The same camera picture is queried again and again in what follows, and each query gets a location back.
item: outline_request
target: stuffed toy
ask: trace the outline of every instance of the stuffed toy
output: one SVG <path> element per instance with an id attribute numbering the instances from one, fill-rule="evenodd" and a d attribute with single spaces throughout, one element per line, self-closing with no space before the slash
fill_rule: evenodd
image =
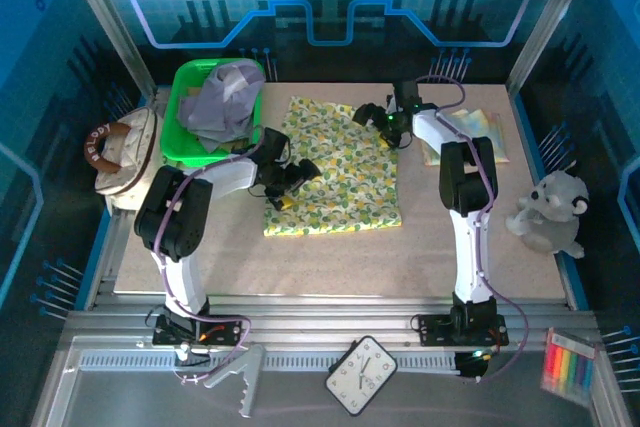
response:
<path id="1" fill-rule="evenodd" d="M 564 251 L 575 259 L 584 249 L 575 241 L 579 217 L 587 211 L 587 186 L 578 177 L 559 170 L 547 175 L 528 197 L 518 200 L 517 215 L 506 226 L 532 250 L 543 253 Z"/>

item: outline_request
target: work surface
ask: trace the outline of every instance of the work surface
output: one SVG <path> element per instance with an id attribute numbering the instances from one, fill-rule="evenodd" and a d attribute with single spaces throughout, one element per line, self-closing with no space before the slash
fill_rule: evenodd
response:
<path id="1" fill-rule="evenodd" d="M 529 251 L 504 220 L 532 186 L 522 143 L 504 86 L 470 85 L 468 110 L 501 116 L 508 164 L 498 164 L 499 195 L 489 231 L 492 284 L 517 298 L 564 298 L 551 255 Z M 291 96 L 359 106 L 385 105 L 389 84 L 269 83 L 263 90 L 266 126 L 280 128 Z M 425 102 L 460 98 L 457 87 L 420 86 Z M 456 279 L 455 239 L 438 191 L 438 167 L 425 167 L 420 143 L 400 151 L 398 199 L 403 225 L 378 231 L 306 237 L 264 237 L 265 200 L 246 191 L 211 202 L 205 239 L 197 251 L 209 294 L 382 295 L 450 297 Z M 115 291 L 163 292 L 149 251 L 131 232 Z"/>

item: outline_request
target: green basket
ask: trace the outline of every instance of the green basket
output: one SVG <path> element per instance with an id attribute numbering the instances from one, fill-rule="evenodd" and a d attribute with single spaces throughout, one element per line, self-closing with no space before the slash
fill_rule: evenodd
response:
<path id="1" fill-rule="evenodd" d="M 250 59 L 198 59 L 187 62 L 178 69 L 173 79 L 164 127 L 160 136 L 160 149 L 167 159 L 182 162 L 187 167 L 202 167 L 219 162 L 229 156 L 229 152 L 224 148 L 218 148 L 211 153 L 207 152 L 198 138 L 180 125 L 178 109 L 180 108 L 180 99 L 187 96 L 188 88 L 202 87 L 215 67 L 237 60 Z M 262 66 L 258 62 L 256 64 L 264 72 Z M 259 92 L 253 106 L 254 126 L 260 124 L 261 103 L 262 92 Z M 252 142 L 258 142 L 258 140 L 260 140 L 260 132 L 255 130 Z"/>

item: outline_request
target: analog clock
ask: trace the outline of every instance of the analog clock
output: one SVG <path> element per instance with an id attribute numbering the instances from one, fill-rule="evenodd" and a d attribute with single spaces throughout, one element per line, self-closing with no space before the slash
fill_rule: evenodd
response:
<path id="1" fill-rule="evenodd" d="M 373 337 L 366 336 L 331 369 L 325 381 L 327 389 L 356 416 L 396 372 L 398 364 Z"/>

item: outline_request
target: purple cable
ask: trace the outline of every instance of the purple cable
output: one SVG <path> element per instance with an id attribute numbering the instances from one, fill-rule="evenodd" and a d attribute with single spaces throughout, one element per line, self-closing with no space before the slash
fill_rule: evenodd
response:
<path id="1" fill-rule="evenodd" d="M 176 204 L 178 203 L 178 200 L 180 199 L 180 197 L 182 196 L 182 193 L 187 188 L 187 185 L 189 185 L 189 183 L 193 179 L 198 177 L 199 175 L 202 175 L 205 172 L 207 172 L 207 171 L 209 171 L 209 170 L 211 170 L 211 169 L 213 169 L 215 167 L 220 167 L 220 166 L 225 165 L 225 164 L 231 164 L 233 162 L 238 162 L 239 160 L 245 159 L 245 158 L 249 157 L 251 154 L 253 154 L 254 152 L 256 152 L 262 146 L 262 143 L 264 142 L 264 128 L 262 128 L 262 127 L 259 127 L 259 128 L 260 128 L 260 139 L 258 140 L 256 145 L 254 145 L 247 152 L 245 152 L 243 154 L 240 154 L 240 155 L 237 155 L 236 157 L 230 157 L 230 158 L 224 159 L 224 160 L 222 160 L 220 162 L 215 162 L 213 164 L 205 165 L 204 167 L 202 167 L 202 168 L 196 170 L 195 172 L 191 173 L 189 176 L 187 176 L 182 181 L 182 183 L 178 187 L 178 190 L 176 190 L 175 195 L 171 199 L 171 202 L 169 203 L 169 207 L 167 208 L 167 211 L 165 212 L 164 217 L 162 218 L 162 222 L 160 222 L 160 227 L 158 228 L 158 233 L 156 234 L 156 238 L 155 238 L 155 240 L 153 242 L 153 253 L 156 254 L 158 259 L 160 259 L 161 270 L 162 270 L 162 282 L 164 284 L 165 291 L 167 292 L 169 297 L 175 302 L 175 304 L 178 307 L 178 309 L 180 309 L 187 317 L 190 317 L 190 318 L 192 318 L 194 320 L 198 320 L 200 322 L 246 322 L 247 323 L 247 327 L 244 330 L 244 332 L 242 333 L 242 335 L 240 336 L 240 340 L 238 340 L 238 343 L 233 347 L 233 349 L 231 349 L 231 352 L 229 352 L 229 354 L 215 368 L 213 368 L 212 370 L 210 370 L 208 372 L 205 372 L 203 374 L 194 375 L 191 378 L 187 378 L 186 375 L 180 376 L 177 372 L 174 372 L 175 375 L 178 376 L 178 378 L 180 378 L 183 383 L 184 382 L 197 383 L 197 382 L 199 382 L 201 380 L 206 379 L 207 377 L 212 376 L 213 374 L 218 372 L 220 369 L 222 369 L 231 360 L 231 358 L 235 355 L 235 353 L 238 352 L 238 350 L 240 350 L 240 348 L 242 347 L 242 344 L 247 339 L 247 336 L 249 335 L 249 331 L 251 330 L 251 320 L 249 320 L 247 317 L 244 317 L 244 316 L 209 317 L 209 316 L 203 316 L 203 315 L 196 315 L 196 314 L 193 314 L 192 312 L 189 312 L 180 303 L 180 301 L 176 298 L 175 294 L 173 293 L 173 290 L 171 289 L 171 286 L 169 285 L 169 279 L 167 277 L 166 256 L 164 254 L 160 253 L 160 242 L 162 241 L 162 236 L 164 235 L 164 232 L 167 229 L 167 225 L 169 224 L 169 218 L 171 217 L 171 214 L 173 213 L 173 209 L 175 208 Z"/>
<path id="2" fill-rule="evenodd" d="M 509 359 L 509 361 L 506 364 L 504 364 L 502 366 L 502 368 L 500 368 L 499 370 L 497 370 L 493 374 L 490 374 L 490 375 L 488 375 L 486 377 L 483 377 L 482 378 L 482 382 L 486 382 L 486 381 L 494 379 L 494 378 L 498 377 L 500 374 L 504 373 L 508 368 L 510 368 L 518 360 L 518 357 L 520 357 L 520 355 L 524 351 L 524 348 L 527 345 L 527 340 L 529 338 L 529 320 L 527 319 L 527 315 L 524 313 L 524 310 L 522 310 L 522 307 L 520 307 L 517 303 L 515 303 L 511 299 L 505 297 L 500 292 L 498 292 L 496 289 L 494 289 L 493 286 L 489 283 L 489 281 L 486 278 L 485 271 L 484 271 L 484 268 L 482 266 L 482 257 L 480 255 L 481 254 L 481 247 L 480 247 L 480 245 L 481 245 L 480 244 L 481 232 L 480 232 L 480 230 L 482 228 L 481 219 L 482 219 L 482 216 L 485 213 L 489 212 L 491 210 L 491 208 L 493 207 L 493 203 L 495 202 L 495 195 L 493 193 L 493 189 L 491 188 L 491 183 L 489 182 L 489 178 L 487 177 L 487 173 L 485 172 L 484 167 L 482 166 L 482 163 L 480 162 L 480 156 L 478 155 L 477 149 L 473 145 L 473 140 L 471 139 L 471 137 L 469 137 L 468 135 L 465 135 L 463 132 L 458 130 L 454 125 L 449 123 L 442 116 L 442 111 L 444 109 L 450 109 L 452 107 L 458 107 L 459 105 L 461 105 L 465 101 L 465 99 L 467 98 L 467 94 L 466 94 L 466 92 L 464 90 L 464 86 L 460 82 L 458 82 L 457 80 L 452 79 L 450 77 L 443 76 L 443 75 L 425 75 L 425 76 L 422 76 L 422 77 L 418 77 L 416 79 L 416 82 L 420 82 L 422 80 L 436 79 L 436 78 L 438 80 L 444 80 L 444 81 L 449 82 L 451 84 L 455 84 L 456 86 L 458 86 L 458 88 L 460 89 L 460 92 L 462 93 L 462 98 L 459 101 L 454 102 L 452 104 L 447 104 L 447 105 L 443 105 L 442 107 L 439 107 L 438 110 L 436 111 L 436 119 L 438 120 L 438 122 L 440 122 L 442 125 L 444 125 L 447 129 L 449 129 L 456 137 L 463 139 L 467 143 L 467 145 L 469 146 L 469 150 L 471 150 L 471 155 L 473 156 L 473 160 L 476 163 L 476 166 L 478 167 L 478 173 L 480 174 L 480 177 L 482 178 L 482 183 L 484 184 L 484 187 L 487 190 L 487 194 L 489 196 L 489 202 L 487 203 L 487 205 L 485 205 L 482 208 L 482 210 L 480 210 L 480 212 L 478 212 L 478 216 L 476 217 L 476 257 L 478 259 L 478 270 L 480 271 L 480 278 L 482 279 L 482 282 L 487 287 L 487 289 L 489 289 L 493 295 L 495 295 L 500 300 L 508 303 L 513 308 L 515 308 L 518 311 L 518 313 L 522 316 L 522 320 L 524 322 L 524 335 L 522 337 L 522 342 L 520 342 L 520 345 L 518 346 L 518 350 L 516 351 L 514 356 L 511 359 Z"/>

